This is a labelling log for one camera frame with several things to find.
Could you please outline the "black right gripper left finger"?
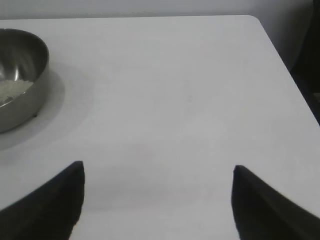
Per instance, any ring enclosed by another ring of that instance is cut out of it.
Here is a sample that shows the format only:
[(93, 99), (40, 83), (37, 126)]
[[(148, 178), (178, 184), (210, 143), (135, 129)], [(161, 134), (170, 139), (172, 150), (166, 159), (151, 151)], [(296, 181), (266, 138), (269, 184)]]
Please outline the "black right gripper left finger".
[(85, 198), (85, 169), (75, 161), (0, 211), (2, 240), (68, 240)]

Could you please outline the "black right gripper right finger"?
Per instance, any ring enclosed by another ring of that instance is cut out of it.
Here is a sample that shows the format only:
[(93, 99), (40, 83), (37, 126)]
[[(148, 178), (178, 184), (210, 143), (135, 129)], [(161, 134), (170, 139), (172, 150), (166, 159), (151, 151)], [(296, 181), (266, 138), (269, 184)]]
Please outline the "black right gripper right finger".
[(233, 170), (233, 219), (241, 240), (318, 240), (320, 219), (243, 165)]

